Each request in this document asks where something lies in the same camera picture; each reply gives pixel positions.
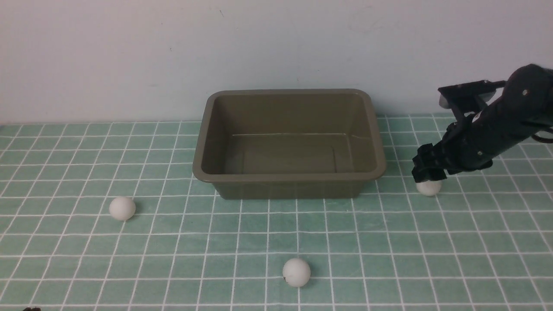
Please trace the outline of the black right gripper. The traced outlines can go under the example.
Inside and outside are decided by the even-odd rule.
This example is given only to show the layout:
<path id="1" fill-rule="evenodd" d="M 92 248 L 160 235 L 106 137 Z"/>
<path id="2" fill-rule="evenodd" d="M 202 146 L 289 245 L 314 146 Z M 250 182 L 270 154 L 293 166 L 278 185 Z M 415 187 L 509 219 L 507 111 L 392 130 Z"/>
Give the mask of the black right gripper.
<path id="1" fill-rule="evenodd" d="M 520 112 L 454 110 L 456 121 L 448 126 L 437 144 L 423 144 L 413 157 L 415 183 L 442 181 L 445 171 L 480 171 L 489 168 L 495 157 L 525 140 L 525 117 Z"/>

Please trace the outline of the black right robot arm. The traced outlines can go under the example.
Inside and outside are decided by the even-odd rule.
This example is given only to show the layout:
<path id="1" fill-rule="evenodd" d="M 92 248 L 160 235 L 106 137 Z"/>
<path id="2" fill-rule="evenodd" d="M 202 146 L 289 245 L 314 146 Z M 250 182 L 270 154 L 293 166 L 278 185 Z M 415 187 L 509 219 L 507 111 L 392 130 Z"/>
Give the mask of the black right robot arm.
<path id="1" fill-rule="evenodd" d="M 416 183 L 442 181 L 448 175 L 492 167 L 494 158 L 532 138 L 551 139 L 552 70 L 536 64 L 520 67 L 509 79 L 486 79 L 440 87 L 440 105 L 456 120 L 440 142 L 423 144 L 413 157 Z"/>

